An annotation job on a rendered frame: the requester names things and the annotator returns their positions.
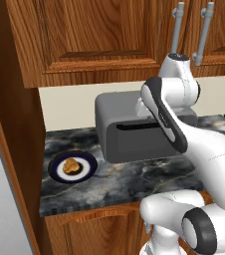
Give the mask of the golden brown chicken drumstick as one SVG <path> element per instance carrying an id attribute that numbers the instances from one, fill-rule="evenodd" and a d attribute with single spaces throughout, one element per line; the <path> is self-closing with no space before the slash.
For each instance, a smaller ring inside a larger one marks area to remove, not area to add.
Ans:
<path id="1" fill-rule="evenodd" d="M 70 174 L 72 172 L 78 171 L 79 169 L 80 169 L 80 166 L 74 158 L 69 157 L 66 159 L 66 162 L 64 163 L 64 166 L 63 166 L 64 173 Z"/>

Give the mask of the wide wooden wall cupboard door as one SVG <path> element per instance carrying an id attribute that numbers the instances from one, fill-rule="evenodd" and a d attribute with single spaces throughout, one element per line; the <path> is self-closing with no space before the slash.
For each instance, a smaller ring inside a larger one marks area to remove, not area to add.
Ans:
<path id="1" fill-rule="evenodd" d="M 6 0 L 27 89 L 132 82 L 158 73 L 172 11 L 189 0 Z"/>

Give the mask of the grey toaster oven door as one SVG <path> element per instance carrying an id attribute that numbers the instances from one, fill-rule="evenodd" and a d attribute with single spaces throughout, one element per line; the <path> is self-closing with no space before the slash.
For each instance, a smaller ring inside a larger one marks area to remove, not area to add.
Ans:
<path id="1" fill-rule="evenodd" d="M 104 157 L 110 163 L 149 160 L 178 155 L 161 128 L 119 130 L 116 125 L 157 123 L 139 120 L 112 123 L 107 128 Z"/>

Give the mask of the tall wooden cupboard side panel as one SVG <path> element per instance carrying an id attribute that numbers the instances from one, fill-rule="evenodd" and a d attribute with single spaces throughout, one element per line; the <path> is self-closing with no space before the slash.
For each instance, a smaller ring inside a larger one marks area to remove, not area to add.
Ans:
<path id="1" fill-rule="evenodd" d="M 7 0 L 0 0 L 0 151 L 34 255 L 53 255 L 39 214 L 44 141 L 39 92 L 23 85 Z"/>

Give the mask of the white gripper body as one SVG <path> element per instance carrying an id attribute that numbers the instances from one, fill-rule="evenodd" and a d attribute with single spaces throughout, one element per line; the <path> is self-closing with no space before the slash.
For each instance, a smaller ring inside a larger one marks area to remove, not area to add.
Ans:
<path id="1" fill-rule="evenodd" d="M 149 117 L 151 117 L 151 112 L 145 106 L 144 102 L 142 101 L 142 98 L 139 98 L 137 100 L 137 103 L 135 105 L 135 112 L 136 112 L 136 115 L 139 118 L 149 118 Z"/>

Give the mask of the grey toaster oven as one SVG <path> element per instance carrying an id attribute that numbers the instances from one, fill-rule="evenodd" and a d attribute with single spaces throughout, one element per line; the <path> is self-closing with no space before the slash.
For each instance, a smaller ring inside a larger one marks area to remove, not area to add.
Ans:
<path id="1" fill-rule="evenodd" d="M 139 118 L 135 105 L 140 97 L 139 91 L 104 93 L 96 97 L 96 129 L 104 153 L 107 128 L 112 123 L 155 120 L 154 117 Z"/>

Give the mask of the wooden base cupboard door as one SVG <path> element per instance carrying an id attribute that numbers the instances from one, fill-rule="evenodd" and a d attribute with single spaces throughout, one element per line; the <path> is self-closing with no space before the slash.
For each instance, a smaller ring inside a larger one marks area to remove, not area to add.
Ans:
<path id="1" fill-rule="evenodd" d="M 47 216 L 54 255 L 138 255 L 150 235 L 139 203 Z"/>

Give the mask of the blue rimmed white plate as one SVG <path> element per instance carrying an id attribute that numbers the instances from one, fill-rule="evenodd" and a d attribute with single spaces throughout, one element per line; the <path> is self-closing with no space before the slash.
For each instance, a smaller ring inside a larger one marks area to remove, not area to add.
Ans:
<path id="1" fill-rule="evenodd" d="M 69 173 L 65 172 L 65 165 L 72 161 L 74 167 Z M 48 165 L 49 175 L 61 183 L 79 183 L 92 177 L 98 168 L 97 160 L 82 150 L 65 151 L 55 156 Z"/>

